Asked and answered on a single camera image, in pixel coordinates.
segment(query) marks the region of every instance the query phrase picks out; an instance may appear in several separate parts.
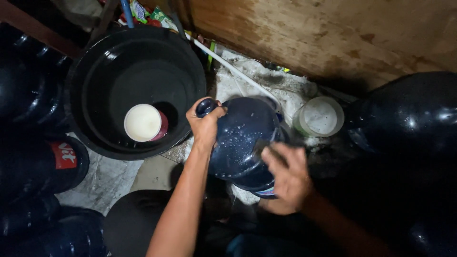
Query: white pipe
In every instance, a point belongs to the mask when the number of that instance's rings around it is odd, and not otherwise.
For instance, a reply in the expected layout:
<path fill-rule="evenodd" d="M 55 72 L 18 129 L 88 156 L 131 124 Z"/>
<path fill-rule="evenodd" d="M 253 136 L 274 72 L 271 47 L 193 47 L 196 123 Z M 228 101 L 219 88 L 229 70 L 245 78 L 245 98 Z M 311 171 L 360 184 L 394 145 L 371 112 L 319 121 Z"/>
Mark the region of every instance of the white pipe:
<path fill-rule="evenodd" d="M 241 72 L 239 69 L 235 68 L 233 65 L 228 63 L 226 60 L 224 60 L 222 57 L 208 49 L 206 46 L 204 46 L 202 43 L 200 43 L 198 40 L 195 38 L 191 37 L 189 34 L 186 33 L 187 39 L 192 41 L 196 46 L 198 46 L 201 50 L 203 50 L 205 53 L 211 55 L 214 59 L 216 59 L 218 62 L 220 62 L 222 65 L 227 67 L 231 72 L 235 73 L 236 75 L 240 76 L 243 80 L 247 81 L 249 84 L 251 84 L 253 87 L 257 88 L 260 92 L 262 92 L 264 95 L 268 96 L 271 98 L 275 103 L 276 103 L 276 112 L 281 111 L 281 105 L 279 104 L 278 99 L 276 96 L 271 94 L 267 89 L 259 85 L 259 83 L 255 82 L 252 80 L 252 78 L 248 77 L 246 74 Z"/>

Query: black plastic basin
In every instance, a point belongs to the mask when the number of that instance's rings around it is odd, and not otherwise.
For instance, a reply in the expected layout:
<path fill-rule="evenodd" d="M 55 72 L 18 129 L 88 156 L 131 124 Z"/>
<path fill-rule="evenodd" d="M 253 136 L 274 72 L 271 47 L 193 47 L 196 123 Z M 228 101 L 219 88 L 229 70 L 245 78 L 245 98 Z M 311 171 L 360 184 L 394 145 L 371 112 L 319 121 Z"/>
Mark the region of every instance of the black plastic basin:
<path fill-rule="evenodd" d="M 163 28 L 123 27 L 91 43 L 70 68 L 65 110 L 90 149 L 113 159 L 141 160 L 189 134 L 185 113 L 205 93 L 203 67 L 188 42 Z M 165 137 L 136 142 L 127 136 L 125 115 L 141 103 L 167 116 Z"/>

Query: pvc pipe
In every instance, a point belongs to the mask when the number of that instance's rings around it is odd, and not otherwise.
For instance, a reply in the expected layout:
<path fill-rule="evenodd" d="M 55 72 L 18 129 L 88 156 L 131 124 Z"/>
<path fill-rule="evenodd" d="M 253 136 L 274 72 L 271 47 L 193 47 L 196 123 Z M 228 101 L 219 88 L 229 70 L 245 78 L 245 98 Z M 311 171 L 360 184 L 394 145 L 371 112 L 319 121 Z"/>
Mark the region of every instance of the pvc pipe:
<path fill-rule="evenodd" d="M 265 89 L 264 87 L 262 87 L 259 83 L 255 82 L 252 80 L 252 78 L 248 77 L 246 74 L 244 74 L 243 72 L 241 72 L 239 69 L 235 68 L 233 65 L 231 65 L 230 63 L 228 63 L 226 60 L 224 60 L 222 57 L 220 57 L 219 55 L 217 55 L 216 53 L 214 53 L 213 51 L 211 51 L 210 49 L 208 49 L 206 46 L 204 46 L 202 43 L 200 43 L 198 40 L 196 40 L 195 38 L 191 37 L 189 34 L 186 33 L 186 37 L 187 39 L 189 39 L 190 41 L 192 41 L 196 46 L 198 46 L 201 50 L 203 50 L 205 53 L 209 54 L 210 56 L 212 56 L 214 59 L 216 59 L 218 62 L 220 62 L 222 65 L 224 65 L 225 67 L 227 67 L 231 72 L 235 73 L 236 75 L 240 76 L 243 80 L 245 80 L 246 82 L 248 82 L 249 84 L 251 84 L 251 86 L 257 88 L 260 92 L 262 92 L 264 95 L 266 95 L 267 97 L 271 98 L 275 104 L 276 104 L 276 112 L 281 112 L 281 105 L 278 101 L 278 99 L 276 98 L 276 96 L 274 96 L 273 94 L 271 94 L 267 89 Z"/>
<path fill-rule="evenodd" d="M 127 26 L 129 28 L 133 28 L 133 16 L 132 10 L 130 10 L 130 5 L 128 4 L 128 0 L 121 0 L 122 10 L 124 11 L 125 20 L 127 21 Z"/>

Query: clear plastic container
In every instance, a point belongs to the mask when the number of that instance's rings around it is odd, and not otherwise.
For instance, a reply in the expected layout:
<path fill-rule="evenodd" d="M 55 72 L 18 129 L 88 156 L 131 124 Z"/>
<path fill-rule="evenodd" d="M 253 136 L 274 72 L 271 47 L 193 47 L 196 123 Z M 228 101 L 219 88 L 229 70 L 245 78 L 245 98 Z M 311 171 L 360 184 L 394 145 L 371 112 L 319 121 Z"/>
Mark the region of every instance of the clear plastic container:
<path fill-rule="evenodd" d="M 341 105 L 331 97 L 319 96 L 294 114 L 292 125 L 304 136 L 329 137 L 337 133 L 343 123 Z"/>

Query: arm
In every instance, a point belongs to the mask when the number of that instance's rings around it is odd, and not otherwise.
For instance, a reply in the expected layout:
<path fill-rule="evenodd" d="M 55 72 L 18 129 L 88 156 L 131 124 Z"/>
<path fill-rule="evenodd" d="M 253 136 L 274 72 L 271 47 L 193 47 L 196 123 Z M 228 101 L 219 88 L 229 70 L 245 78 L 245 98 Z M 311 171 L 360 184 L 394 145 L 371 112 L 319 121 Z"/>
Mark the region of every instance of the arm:
<path fill-rule="evenodd" d="M 315 191 L 308 175 L 303 148 L 291 148 L 282 143 L 275 143 L 272 147 L 284 156 L 288 167 L 284 166 L 268 147 L 262 152 L 262 159 L 275 176 L 275 193 L 284 204 L 301 211 L 314 221 L 348 256 L 393 255 L 384 242 L 346 218 Z"/>
<path fill-rule="evenodd" d="M 194 144 L 157 223 L 146 257 L 189 257 L 195 250 L 208 164 L 216 142 L 217 120 L 226 113 L 218 103 L 220 107 L 204 118 L 197 118 L 195 108 L 201 100 L 186 113 L 194 133 Z"/>

